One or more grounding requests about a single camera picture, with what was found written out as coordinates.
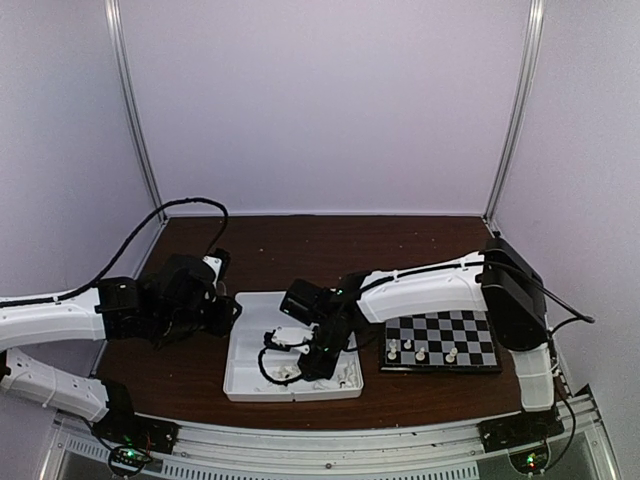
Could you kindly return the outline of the white plastic compartment tray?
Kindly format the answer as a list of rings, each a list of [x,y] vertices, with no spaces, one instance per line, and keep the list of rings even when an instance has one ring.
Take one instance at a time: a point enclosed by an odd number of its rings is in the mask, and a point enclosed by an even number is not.
[[[236,320],[230,334],[226,360],[223,391],[233,402],[312,402],[357,398],[364,388],[364,378],[358,353],[342,353],[335,372],[345,367],[353,367],[358,377],[358,389],[331,391],[285,391],[254,392],[253,388],[264,379],[276,385],[289,385],[303,380],[295,377],[290,380],[275,380],[268,373],[269,368],[295,365],[308,346],[301,348],[279,349],[264,345],[264,335],[277,327],[302,327],[312,330],[296,319],[280,311],[284,298],[283,291],[244,292],[236,295],[243,312]]]

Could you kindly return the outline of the white chess piece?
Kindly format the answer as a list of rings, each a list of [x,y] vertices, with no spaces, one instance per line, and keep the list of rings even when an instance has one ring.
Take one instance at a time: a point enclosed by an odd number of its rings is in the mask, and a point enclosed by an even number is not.
[[[458,349],[456,347],[453,347],[445,356],[445,361],[448,364],[453,364],[456,361],[457,354],[458,354]]]
[[[424,347],[421,347],[415,355],[415,359],[417,363],[425,363],[426,362],[426,351]]]

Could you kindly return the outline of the black white chess board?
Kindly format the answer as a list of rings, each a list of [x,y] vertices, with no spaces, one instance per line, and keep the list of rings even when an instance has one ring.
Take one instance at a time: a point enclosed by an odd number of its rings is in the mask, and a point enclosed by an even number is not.
[[[387,358],[389,342],[398,343],[399,363]],[[410,339],[412,350],[405,350]],[[417,363],[416,352],[424,347],[426,362]],[[458,349],[456,361],[448,364],[445,356]],[[489,314],[484,311],[443,311],[390,319],[380,339],[379,370],[382,372],[434,373],[455,372],[494,374],[502,371],[498,342]]]

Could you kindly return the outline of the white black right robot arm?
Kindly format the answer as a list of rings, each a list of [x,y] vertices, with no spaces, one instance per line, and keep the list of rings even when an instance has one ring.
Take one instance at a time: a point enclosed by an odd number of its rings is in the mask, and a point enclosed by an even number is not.
[[[544,284],[504,239],[454,260],[403,270],[364,270],[334,288],[296,279],[282,313],[313,328],[298,366],[303,380],[330,378],[350,336],[372,324],[445,311],[487,313],[494,337],[509,351],[523,412],[513,419],[519,440],[535,440],[555,406]]]

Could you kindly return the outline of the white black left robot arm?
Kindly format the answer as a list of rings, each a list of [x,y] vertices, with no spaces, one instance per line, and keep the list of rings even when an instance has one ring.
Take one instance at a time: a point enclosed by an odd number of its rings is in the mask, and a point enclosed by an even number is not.
[[[1,389],[75,414],[123,444],[144,433],[127,388],[82,378],[36,361],[23,347],[66,340],[147,340],[156,349],[198,332],[228,335],[242,312],[217,292],[229,260],[224,251],[202,258],[174,254],[155,274],[102,278],[75,292],[15,297],[1,303]]]

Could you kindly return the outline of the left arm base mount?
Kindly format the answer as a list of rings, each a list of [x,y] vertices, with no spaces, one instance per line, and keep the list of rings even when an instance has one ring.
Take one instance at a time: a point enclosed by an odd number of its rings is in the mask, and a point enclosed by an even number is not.
[[[108,451],[107,466],[121,478],[140,474],[155,462],[153,454],[171,454],[179,425],[140,415],[106,415],[89,423],[91,434]]]

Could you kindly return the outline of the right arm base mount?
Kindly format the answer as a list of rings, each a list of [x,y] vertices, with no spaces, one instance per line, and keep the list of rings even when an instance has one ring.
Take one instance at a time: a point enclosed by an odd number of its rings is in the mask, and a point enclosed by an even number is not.
[[[563,434],[565,428],[553,412],[521,412],[482,421],[478,431],[486,453],[506,451],[514,470],[531,477],[550,466],[549,440]]]

